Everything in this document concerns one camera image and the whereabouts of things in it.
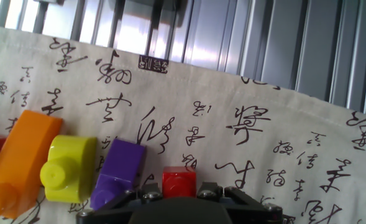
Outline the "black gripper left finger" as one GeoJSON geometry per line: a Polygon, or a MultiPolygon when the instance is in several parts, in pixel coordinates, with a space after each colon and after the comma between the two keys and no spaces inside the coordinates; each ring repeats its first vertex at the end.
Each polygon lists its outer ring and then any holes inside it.
{"type": "Polygon", "coordinates": [[[157,183],[145,184],[139,190],[125,190],[97,210],[83,210],[76,215],[76,224],[125,224],[134,212],[163,199],[157,183]]]}

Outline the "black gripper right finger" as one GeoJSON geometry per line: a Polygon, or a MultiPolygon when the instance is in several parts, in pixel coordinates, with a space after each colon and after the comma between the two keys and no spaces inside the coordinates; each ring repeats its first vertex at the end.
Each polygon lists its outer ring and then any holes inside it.
{"type": "Polygon", "coordinates": [[[196,198],[211,203],[210,214],[221,215],[230,223],[283,223],[283,209],[272,203],[256,201],[237,187],[221,187],[203,182],[196,198]]]}

